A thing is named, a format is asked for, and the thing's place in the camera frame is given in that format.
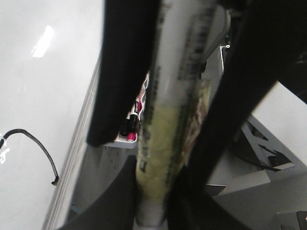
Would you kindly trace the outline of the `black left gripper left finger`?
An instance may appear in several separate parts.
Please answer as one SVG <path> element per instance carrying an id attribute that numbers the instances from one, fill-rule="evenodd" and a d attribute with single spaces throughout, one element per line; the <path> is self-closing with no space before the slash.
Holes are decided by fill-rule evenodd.
<path id="1" fill-rule="evenodd" d="M 129 155 L 110 186 L 61 230 L 131 230 L 136 208 L 136 157 Z"/>

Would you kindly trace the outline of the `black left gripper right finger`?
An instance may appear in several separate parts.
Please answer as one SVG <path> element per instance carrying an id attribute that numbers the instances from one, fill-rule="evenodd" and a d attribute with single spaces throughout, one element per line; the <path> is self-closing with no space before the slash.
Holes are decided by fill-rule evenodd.
<path id="1" fill-rule="evenodd" d="M 249 230 L 205 192 L 196 191 L 184 166 L 173 185 L 167 207 L 170 230 Z"/>

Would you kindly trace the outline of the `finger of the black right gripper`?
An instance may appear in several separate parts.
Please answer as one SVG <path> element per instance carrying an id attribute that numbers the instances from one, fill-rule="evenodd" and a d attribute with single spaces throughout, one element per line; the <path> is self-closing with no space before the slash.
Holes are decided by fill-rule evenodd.
<path id="1" fill-rule="evenodd" d="M 253 0 L 246 6 L 188 163 L 192 186 L 205 184 L 230 139 L 306 49 L 306 1 Z"/>
<path id="2" fill-rule="evenodd" d="M 101 64 L 87 143 L 113 141 L 150 68 L 158 0 L 105 1 Z"/>

